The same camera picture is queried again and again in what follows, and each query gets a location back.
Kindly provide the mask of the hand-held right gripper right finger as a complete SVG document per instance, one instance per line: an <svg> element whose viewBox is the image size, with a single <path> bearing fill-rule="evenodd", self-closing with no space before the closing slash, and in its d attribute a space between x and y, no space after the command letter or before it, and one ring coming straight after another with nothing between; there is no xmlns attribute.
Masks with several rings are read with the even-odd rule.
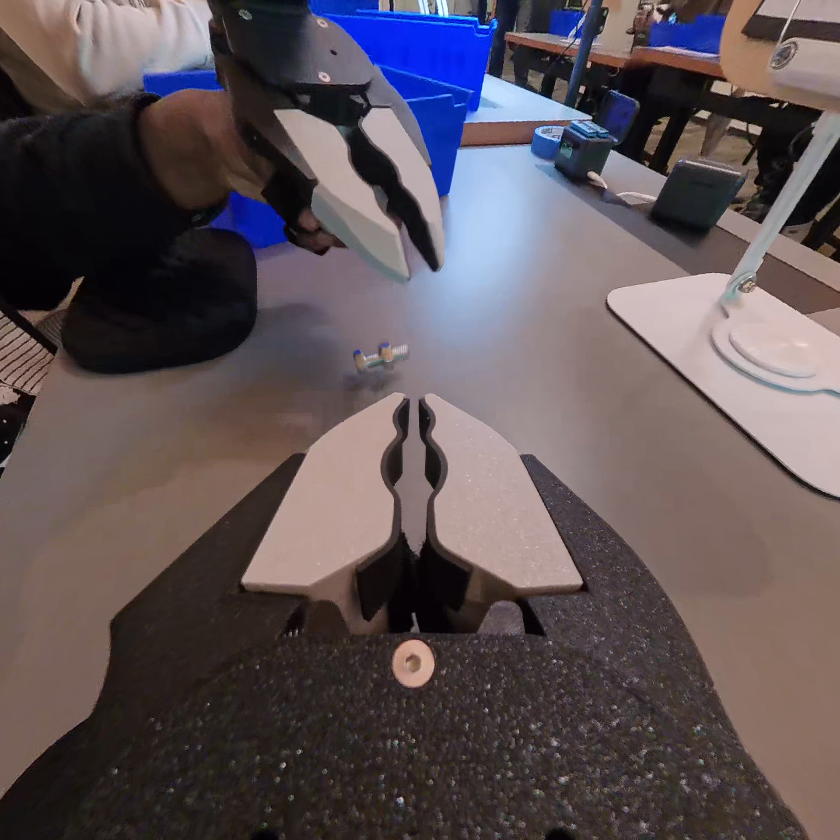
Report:
<svg viewBox="0 0 840 840"><path fill-rule="evenodd" d="M585 583L516 448L438 395L418 402L425 446L426 538L417 577L451 621L498 602L571 595Z"/></svg>

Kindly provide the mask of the black and white printed trousers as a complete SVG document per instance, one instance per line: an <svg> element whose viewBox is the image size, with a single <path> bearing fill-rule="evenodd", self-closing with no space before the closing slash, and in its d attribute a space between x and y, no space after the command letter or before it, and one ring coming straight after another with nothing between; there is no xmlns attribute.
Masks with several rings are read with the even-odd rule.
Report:
<svg viewBox="0 0 840 840"><path fill-rule="evenodd" d="M59 349L57 335L25 315L1 310L1 472L23 433L37 394Z"/></svg>

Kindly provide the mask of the black wrist rest pad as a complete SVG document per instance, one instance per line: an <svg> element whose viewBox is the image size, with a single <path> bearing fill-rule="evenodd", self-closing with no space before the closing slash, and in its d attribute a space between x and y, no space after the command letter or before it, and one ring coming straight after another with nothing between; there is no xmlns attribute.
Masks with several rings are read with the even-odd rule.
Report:
<svg viewBox="0 0 840 840"><path fill-rule="evenodd" d="M60 340L89 373L165 371L233 352L252 333L257 313L257 264L247 240L200 228L85 275Z"/></svg>

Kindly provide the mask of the small black and blue device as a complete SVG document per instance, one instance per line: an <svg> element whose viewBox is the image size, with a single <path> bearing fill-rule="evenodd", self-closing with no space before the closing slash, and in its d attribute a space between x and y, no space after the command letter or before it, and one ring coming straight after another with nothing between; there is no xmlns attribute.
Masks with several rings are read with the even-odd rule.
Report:
<svg viewBox="0 0 840 840"><path fill-rule="evenodd" d="M601 175L609 154L625 141L640 110L635 98L609 90L591 120L574 121L563 128L554 168L572 181Z"/></svg>

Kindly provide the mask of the sign board on white stand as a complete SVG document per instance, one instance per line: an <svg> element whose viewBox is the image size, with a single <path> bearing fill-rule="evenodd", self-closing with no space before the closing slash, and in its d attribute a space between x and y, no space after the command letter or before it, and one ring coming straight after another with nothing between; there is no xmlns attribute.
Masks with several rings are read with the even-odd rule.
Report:
<svg viewBox="0 0 840 840"><path fill-rule="evenodd" d="M758 272L839 135L838 1L733 2L721 67L746 91L821 114L730 276L618 288L606 305L793 477L839 497L839 338Z"/></svg>

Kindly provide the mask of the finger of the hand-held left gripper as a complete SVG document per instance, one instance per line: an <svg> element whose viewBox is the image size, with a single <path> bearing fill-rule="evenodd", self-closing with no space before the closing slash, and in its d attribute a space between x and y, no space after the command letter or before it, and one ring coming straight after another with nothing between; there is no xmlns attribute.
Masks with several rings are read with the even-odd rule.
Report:
<svg viewBox="0 0 840 840"><path fill-rule="evenodd" d="M432 169L393 109L372 107L360 120L354 130L354 169L395 226L398 255L405 255L406 235L427 267L441 270L445 231Z"/></svg>
<svg viewBox="0 0 840 840"><path fill-rule="evenodd" d="M355 170L339 128L299 109L277 109L274 116L314 180L305 204L322 226L385 277L408 281L402 235Z"/></svg>

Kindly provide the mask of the person's left hand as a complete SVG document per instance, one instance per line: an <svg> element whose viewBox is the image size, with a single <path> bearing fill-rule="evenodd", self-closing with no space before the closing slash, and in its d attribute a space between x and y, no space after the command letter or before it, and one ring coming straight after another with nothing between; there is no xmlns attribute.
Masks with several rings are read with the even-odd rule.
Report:
<svg viewBox="0 0 840 840"><path fill-rule="evenodd" d="M124 240L132 249L167 245L232 193L268 204L274 168L240 136L228 94L183 90L142 108L135 102L121 124L123 151L133 157L121 177L131 171L143 182L125 190L140 205L136 219L143 223Z"/></svg>

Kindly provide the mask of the dark grey box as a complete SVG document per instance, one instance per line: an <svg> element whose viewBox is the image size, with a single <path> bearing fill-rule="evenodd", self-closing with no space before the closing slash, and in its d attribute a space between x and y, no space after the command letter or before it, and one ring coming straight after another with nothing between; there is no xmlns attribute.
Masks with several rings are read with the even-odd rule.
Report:
<svg viewBox="0 0 840 840"><path fill-rule="evenodd" d="M650 208L658 224L693 234L709 233L747 180L739 165L705 157L683 157L668 174Z"/></svg>

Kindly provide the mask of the wooden office desk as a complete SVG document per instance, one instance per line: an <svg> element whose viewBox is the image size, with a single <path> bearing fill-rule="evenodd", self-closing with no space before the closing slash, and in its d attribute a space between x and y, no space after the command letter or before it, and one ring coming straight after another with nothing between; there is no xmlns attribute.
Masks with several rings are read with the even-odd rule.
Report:
<svg viewBox="0 0 840 840"><path fill-rule="evenodd" d="M537 54L550 56L549 69L542 74L540 88L534 92L546 98L552 98L560 72L554 70L557 61L574 62L582 49L579 39L566 38L549 33L510 32L505 35L506 46L511 50L514 62L514 77L521 87L528 87L527 64ZM726 81L717 56L692 51L677 51L670 48L635 47L606 48L594 44L584 62L587 70L591 66L607 67L611 70L623 70L626 65L665 67L673 70L691 72L715 81Z"/></svg>

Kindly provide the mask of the wood-edged grey board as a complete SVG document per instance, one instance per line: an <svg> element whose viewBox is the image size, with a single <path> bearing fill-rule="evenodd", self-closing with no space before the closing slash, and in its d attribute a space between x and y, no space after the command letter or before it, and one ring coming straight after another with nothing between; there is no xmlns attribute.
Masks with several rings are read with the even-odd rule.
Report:
<svg viewBox="0 0 840 840"><path fill-rule="evenodd" d="M460 148L530 146L538 128L589 120L591 116L584 112L485 75L478 109L466 116Z"/></svg>

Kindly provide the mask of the blue divided plastic bin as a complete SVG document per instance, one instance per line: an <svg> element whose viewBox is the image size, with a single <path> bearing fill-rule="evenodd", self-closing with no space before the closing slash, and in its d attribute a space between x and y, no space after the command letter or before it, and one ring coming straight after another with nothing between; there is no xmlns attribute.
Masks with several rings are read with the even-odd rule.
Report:
<svg viewBox="0 0 840 840"><path fill-rule="evenodd" d="M471 91L388 66L380 69L412 110L429 152L437 193L446 196L453 179ZM143 76L143 89L165 97L184 89L216 91L221 85L215 70L183 70L147 74ZM210 227L241 235L254 250L287 241L284 224L268 206L236 193Z"/></svg>

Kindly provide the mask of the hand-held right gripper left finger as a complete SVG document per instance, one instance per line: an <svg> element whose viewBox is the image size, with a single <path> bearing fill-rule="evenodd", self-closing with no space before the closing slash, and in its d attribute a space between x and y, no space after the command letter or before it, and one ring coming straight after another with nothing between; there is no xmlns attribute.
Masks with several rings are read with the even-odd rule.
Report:
<svg viewBox="0 0 840 840"><path fill-rule="evenodd" d="M388 617L403 572L403 443L410 401L396 392L331 428L302 457L242 576L250 593Z"/></svg>

